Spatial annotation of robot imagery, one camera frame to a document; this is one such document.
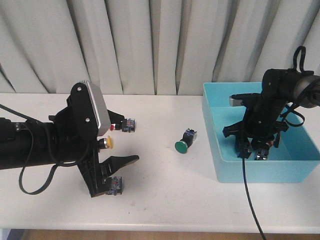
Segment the black gripper screen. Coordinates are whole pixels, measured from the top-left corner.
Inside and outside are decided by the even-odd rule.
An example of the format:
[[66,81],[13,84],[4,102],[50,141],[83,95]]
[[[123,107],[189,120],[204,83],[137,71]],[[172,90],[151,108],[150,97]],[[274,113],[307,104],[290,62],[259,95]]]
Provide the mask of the black gripper screen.
[[[111,124],[120,125],[125,119],[123,115],[109,109],[107,112]],[[104,162],[99,162],[98,126],[88,89],[82,83],[72,87],[67,106],[49,119],[53,121],[58,134],[63,135],[61,142],[66,148],[75,148],[82,142],[89,143],[89,152],[77,167],[91,197],[105,194],[108,190],[106,179],[140,159],[138,155],[110,156]]]
[[248,139],[252,138],[262,142],[271,140],[274,135],[273,146],[279,147],[281,132],[286,132],[289,126],[278,118],[289,102],[286,94],[267,95],[266,93],[233,94],[229,98],[243,99],[246,110],[243,119],[223,128],[223,135],[235,137],[235,151],[238,158],[248,157]]

